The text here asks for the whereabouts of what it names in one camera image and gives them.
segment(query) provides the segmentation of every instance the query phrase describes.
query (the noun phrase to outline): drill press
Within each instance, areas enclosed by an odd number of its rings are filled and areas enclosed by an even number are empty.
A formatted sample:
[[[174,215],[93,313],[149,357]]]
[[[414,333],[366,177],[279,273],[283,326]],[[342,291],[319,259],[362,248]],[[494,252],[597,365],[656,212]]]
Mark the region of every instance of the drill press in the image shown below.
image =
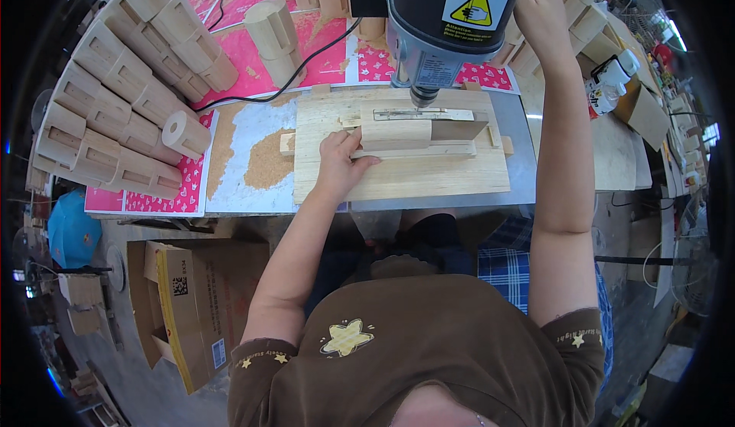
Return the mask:
[[[503,45],[515,0],[350,0],[352,15],[388,18],[394,87],[419,108],[451,87],[464,63],[482,64]]]

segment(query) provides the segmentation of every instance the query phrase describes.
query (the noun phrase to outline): woman's arm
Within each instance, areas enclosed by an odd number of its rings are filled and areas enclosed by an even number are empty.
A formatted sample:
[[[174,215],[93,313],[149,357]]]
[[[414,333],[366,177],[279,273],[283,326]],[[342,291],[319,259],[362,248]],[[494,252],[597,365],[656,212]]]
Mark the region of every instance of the woman's arm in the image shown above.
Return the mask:
[[[518,0],[515,17],[546,79],[528,316],[539,326],[598,307],[590,117],[562,0]]]
[[[299,346],[304,329],[304,303],[314,285],[326,234],[336,207],[378,158],[350,155],[362,131],[333,132],[319,146],[321,164],[314,189],[301,204],[281,242],[268,261],[248,311],[240,343],[269,337]]]

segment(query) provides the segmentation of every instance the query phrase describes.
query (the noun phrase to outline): blue umbrella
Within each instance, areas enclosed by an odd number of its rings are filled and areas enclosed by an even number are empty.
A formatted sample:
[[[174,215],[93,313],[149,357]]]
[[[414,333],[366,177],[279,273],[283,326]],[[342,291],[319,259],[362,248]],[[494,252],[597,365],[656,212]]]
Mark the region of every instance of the blue umbrella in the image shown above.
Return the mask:
[[[98,220],[85,213],[85,191],[78,188],[56,202],[49,217],[51,258],[65,269],[88,265],[102,235]]]

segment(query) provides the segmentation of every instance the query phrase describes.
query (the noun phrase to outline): brown t-shirt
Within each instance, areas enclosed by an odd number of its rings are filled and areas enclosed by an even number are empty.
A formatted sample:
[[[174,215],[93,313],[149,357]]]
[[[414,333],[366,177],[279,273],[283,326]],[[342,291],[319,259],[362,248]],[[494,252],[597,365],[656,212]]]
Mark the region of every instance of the brown t-shirt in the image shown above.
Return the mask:
[[[314,309],[300,348],[261,339],[232,351],[228,419],[386,427],[413,387],[441,381],[501,427],[588,425],[604,355],[599,309],[540,329],[469,275],[363,281]]]

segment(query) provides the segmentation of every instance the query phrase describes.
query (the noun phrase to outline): blue plaid cloth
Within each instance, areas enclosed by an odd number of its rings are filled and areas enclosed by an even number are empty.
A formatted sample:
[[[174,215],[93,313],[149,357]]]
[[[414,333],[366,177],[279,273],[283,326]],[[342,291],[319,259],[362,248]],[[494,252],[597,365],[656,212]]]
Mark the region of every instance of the blue plaid cloth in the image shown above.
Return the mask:
[[[528,252],[531,250],[531,230],[534,220],[509,216],[477,248],[477,276],[493,285],[509,303],[528,314]],[[595,277],[600,303],[600,322],[605,346],[605,378],[600,393],[612,372],[612,306],[607,298],[605,280],[595,263]]]

